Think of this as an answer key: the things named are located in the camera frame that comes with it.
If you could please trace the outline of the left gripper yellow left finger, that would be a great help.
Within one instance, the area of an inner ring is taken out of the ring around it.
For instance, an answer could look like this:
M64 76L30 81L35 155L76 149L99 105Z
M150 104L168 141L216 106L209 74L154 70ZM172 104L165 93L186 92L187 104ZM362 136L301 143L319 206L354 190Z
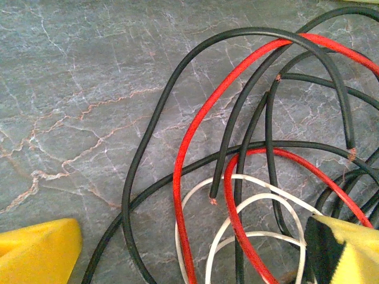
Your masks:
M81 250L73 218L1 233L1 283L68 283Z

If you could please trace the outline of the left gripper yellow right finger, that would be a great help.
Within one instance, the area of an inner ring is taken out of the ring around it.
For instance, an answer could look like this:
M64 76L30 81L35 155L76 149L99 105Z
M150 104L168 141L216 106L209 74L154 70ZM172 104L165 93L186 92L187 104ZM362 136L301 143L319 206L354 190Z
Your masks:
M306 269L317 283L378 283L378 230L314 215L304 238Z

